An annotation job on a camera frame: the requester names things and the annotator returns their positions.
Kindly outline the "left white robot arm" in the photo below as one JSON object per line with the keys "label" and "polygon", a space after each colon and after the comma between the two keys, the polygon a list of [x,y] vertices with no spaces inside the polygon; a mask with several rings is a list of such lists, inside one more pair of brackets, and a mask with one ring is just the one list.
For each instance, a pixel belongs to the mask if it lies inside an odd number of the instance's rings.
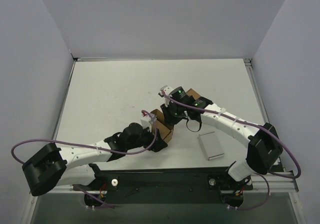
{"label": "left white robot arm", "polygon": [[168,144],[162,139],[160,130],[155,135],[148,127],[131,123],[122,132],[117,132],[90,145],[58,147],[51,142],[43,146],[23,165],[22,170],[33,196],[51,191],[67,170],[97,162],[111,162],[124,157],[129,150],[145,148],[159,152]]}

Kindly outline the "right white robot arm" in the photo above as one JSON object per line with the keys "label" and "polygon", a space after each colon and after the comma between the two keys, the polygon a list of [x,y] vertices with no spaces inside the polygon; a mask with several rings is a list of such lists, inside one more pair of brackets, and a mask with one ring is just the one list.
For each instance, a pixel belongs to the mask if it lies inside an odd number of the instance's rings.
{"label": "right white robot arm", "polygon": [[249,123],[206,97],[187,94],[181,86],[164,86],[158,94],[164,98],[161,110],[165,123],[174,126],[182,120],[197,121],[200,126],[211,126],[231,136],[247,149],[246,157],[227,168],[227,177],[235,182],[254,173],[266,175],[283,152],[270,123]]}

